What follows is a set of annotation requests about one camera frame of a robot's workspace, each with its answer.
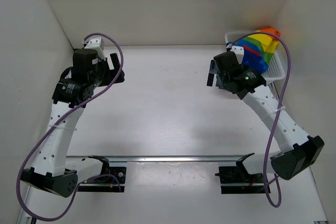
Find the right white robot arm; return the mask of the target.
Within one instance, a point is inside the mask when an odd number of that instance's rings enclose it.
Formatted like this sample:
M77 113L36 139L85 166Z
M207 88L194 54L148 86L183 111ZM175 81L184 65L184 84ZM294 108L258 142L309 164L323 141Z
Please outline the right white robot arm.
M272 95L266 80L255 69L240 64L236 54L227 51L210 63L207 85L237 95L273 131L280 152L270 154L268 173L290 180L313 165L324 147L320 136L310 136L289 116Z

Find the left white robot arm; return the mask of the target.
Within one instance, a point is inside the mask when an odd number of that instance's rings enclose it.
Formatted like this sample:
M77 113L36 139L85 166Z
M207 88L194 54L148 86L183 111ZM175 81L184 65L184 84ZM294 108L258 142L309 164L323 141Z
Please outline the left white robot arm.
M91 155L76 163L66 163L66 156L75 127L84 107L72 109L93 97L94 89L108 86L113 80L124 81L120 61L116 53L101 59L95 49L78 49L72 57L72 66L63 71L52 95L49 128L53 131L42 142L30 168L20 177L27 184L62 197L69 197L78 184L95 178L105 182L110 176L108 160Z

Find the rainbow striped shorts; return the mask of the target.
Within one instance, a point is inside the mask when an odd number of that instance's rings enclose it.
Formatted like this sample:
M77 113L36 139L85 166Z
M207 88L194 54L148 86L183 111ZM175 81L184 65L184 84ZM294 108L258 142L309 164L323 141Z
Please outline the rainbow striped shorts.
M239 46L244 50L242 65L263 74L267 71L278 44L279 40L271 35L254 34L240 39L233 43L233 46Z

